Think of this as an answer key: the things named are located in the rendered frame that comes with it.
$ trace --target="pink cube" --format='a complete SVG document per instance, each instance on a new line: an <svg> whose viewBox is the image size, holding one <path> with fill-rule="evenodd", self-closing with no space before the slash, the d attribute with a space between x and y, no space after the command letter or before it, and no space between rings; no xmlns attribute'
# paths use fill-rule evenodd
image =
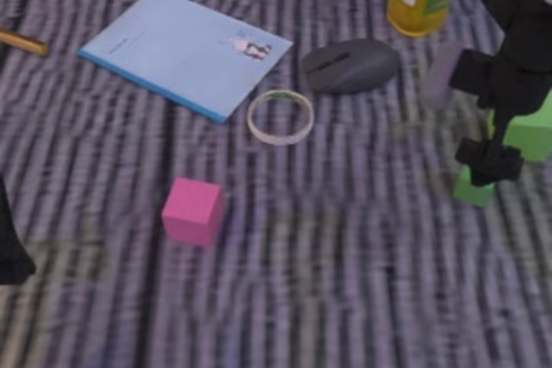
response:
<svg viewBox="0 0 552 368"><path fill-rule="evenodd" d="M223 218L221 187L177 178L161 217L169 238L196 246L210 246Z"/></svg>

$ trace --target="small green cube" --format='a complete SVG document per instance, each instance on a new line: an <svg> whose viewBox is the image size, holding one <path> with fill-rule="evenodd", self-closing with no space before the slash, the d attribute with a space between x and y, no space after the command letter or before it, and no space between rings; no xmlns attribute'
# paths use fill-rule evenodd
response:
<svg viewBox="0 0 552 368"><path fill-rule="evenodd" d="M463 166L456 181L454 197L465 203L485 207L494 192L494 184L485 187L475 187L471 183L472 174L469 167Z"/></svg>
<svg viewBox="0 0 552 368"><path fill-rule="evenodd" d="M487 117L487 129L492 134L493 112ZM535 114L518 116L506 132L505 145L519 148L525 160L543 163L552 155L552 93Z"/></svg>

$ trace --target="white ring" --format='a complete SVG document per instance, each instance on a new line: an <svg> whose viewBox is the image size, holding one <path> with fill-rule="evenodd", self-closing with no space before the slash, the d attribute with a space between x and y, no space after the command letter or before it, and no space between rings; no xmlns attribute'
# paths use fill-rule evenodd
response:
<svg viewBox="0 0 552 368"><path fill-rule="evenodd" d="M278 98L291 99L307 109L309 113L307 125L297 131L297 133L291 135L270 135L260 131L253 123L253 114L259 104ZM312 108L311 102L297 92L293 92L292 90L270 90L269 92L256 97L251 105L249 105L248 126L251 134L266 144L271 144L273 146L289 146L291 144L297 144L309 134L314 126L314 109Z"/></svg>

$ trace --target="black plush toy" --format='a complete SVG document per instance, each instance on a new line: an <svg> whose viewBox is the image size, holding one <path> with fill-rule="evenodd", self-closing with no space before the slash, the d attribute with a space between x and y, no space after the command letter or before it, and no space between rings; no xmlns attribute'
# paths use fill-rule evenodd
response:
<svg viewBox="0 0 552 368"><path fill-rule="evenodd" d="M23 284L34 273L35 263L17 238L8 195L0 177L0 285Z"/></svg>
<svg viewBox="0 0 552 368"><path fill-rule="evenodd" d="M537 112L552 88L552 0L481 2L504 31L503 43L494 56L460 49L449 79L450 87L477 96L480 108L494 110L492 138L464 139L456 153L478 187L518 179L524 160L504 147L506 130L514 117Z"/></svg>

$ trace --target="striped gray surface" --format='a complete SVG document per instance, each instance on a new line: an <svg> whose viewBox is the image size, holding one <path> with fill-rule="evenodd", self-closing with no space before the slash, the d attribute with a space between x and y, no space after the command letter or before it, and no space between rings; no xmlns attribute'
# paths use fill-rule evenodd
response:
<svg viewBox="0 0 552 368"><path fill-rule="evenodd" d="M195 0L295 42L259 86L315 105L289 148L248 134L246 103L216 126L77 59L133 1L0 0L0 26L52 48L0 56L0 166L40 269L0 289L2 368L552 366L552 165L485 210L452 200L455 146L480 120L458 96L438 121L418 89L441 42L497 46L476 0L417 40L391 31L385 0ZM359 36L397 48L400 76L313 97L299 58ZM177 176L225 190L211 250L163 234Z"/></svg>

